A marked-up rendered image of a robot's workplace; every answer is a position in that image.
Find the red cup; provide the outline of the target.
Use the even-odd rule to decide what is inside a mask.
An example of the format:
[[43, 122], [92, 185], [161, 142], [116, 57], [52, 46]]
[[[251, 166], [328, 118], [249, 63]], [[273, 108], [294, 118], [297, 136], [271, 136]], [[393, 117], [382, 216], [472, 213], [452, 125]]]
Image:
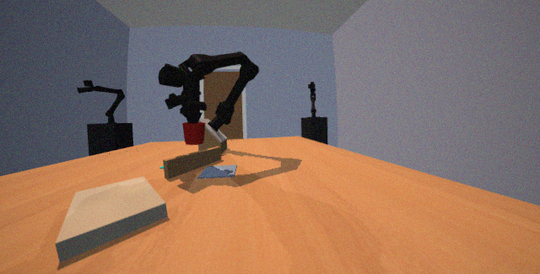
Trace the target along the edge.
[[186, 145], [199, 145], [203, 143], [205, 135], [204, 122], [198, 122], [197, 124], [186, 122], [182, 124]]

